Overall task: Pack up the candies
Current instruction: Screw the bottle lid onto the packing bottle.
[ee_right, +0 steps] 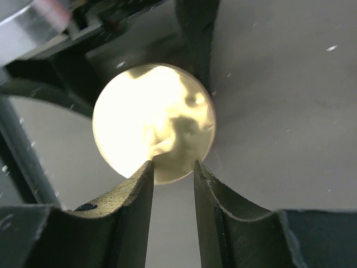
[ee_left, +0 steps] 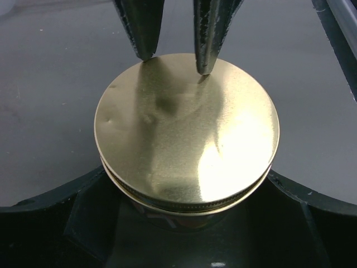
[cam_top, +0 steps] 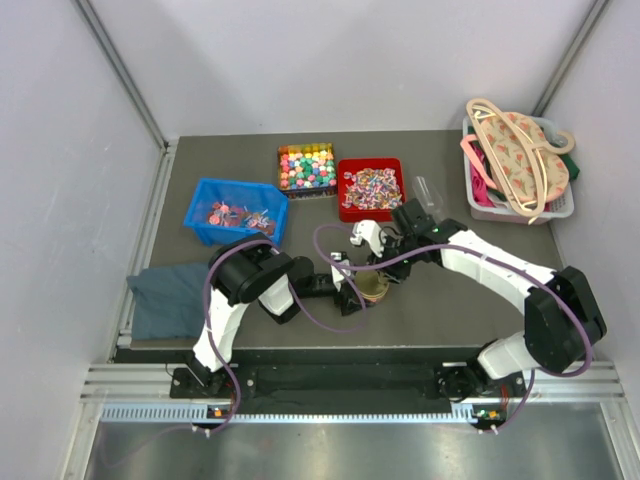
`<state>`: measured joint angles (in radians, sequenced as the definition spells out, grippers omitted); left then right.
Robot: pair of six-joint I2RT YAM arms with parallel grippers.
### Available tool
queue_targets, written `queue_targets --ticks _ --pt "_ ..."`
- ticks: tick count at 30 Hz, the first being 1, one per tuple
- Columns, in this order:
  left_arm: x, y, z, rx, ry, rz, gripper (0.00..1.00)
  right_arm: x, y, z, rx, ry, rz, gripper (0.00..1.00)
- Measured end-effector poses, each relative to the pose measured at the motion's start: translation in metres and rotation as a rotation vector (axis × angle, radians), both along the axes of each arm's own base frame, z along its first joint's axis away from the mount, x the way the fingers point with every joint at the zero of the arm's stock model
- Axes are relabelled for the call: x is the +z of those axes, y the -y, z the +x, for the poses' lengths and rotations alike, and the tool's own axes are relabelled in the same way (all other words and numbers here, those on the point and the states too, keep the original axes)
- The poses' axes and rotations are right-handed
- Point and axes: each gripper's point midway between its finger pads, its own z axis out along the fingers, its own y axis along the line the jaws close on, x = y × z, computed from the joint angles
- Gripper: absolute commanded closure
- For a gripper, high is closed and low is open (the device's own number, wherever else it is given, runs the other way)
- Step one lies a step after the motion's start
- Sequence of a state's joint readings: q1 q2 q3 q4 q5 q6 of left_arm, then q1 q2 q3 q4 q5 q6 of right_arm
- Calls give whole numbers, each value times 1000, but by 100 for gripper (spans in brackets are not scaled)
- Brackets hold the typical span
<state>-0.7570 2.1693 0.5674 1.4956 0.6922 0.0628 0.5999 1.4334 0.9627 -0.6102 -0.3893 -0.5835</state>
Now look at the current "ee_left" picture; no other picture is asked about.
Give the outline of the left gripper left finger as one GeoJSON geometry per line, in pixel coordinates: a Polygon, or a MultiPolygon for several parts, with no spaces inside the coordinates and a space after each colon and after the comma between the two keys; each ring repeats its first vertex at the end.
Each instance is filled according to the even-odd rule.
{"type": "Polygon", "coordinates": [[[1,267],[104,267],[121,194],[102,166],[1,208],[1,267]]]}

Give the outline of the clear glass jar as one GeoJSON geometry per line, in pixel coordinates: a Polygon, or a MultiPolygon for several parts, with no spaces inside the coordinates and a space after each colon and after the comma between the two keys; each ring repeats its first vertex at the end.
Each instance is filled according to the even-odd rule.
{"type": "Polygon", "coordinates": [[[106,267],[258,267],[247,210],[240,204],[212,218],[178,222],[124,198],[106,267]]]}

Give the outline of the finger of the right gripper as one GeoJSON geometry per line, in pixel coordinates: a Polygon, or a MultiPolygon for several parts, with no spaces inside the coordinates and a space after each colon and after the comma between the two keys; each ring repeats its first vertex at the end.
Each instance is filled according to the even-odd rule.
{"type": "Polygon", "coordinates": [[[149,60],[157,50],[164,0],[114,0],[136,56],[149,60]]]}
{"type": "Polygon", "coordinates": [[[197,72],[209,75],[241,0],[195,0],[194,44],[197,72]]]}

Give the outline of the round cream jar lid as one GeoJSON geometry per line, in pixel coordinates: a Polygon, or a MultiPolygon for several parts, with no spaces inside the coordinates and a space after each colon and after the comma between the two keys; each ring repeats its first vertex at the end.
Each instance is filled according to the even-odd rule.
{"type": "Polygon", "coordinates": [[[217,60],[209,75],[194,54],[131,66],[104,91],[94,137],[112,182],[137,203],[201,216],[251,195],[279,144],[277,110],[241,68],[217,60]]]}

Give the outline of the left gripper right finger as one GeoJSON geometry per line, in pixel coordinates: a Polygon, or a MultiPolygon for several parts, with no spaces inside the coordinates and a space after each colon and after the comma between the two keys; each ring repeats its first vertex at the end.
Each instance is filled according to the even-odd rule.
{"type": "Polygon", "coordinates": [[[356,266],[356,205],[274,171],[229,224],[226,267],[356,266]]]}

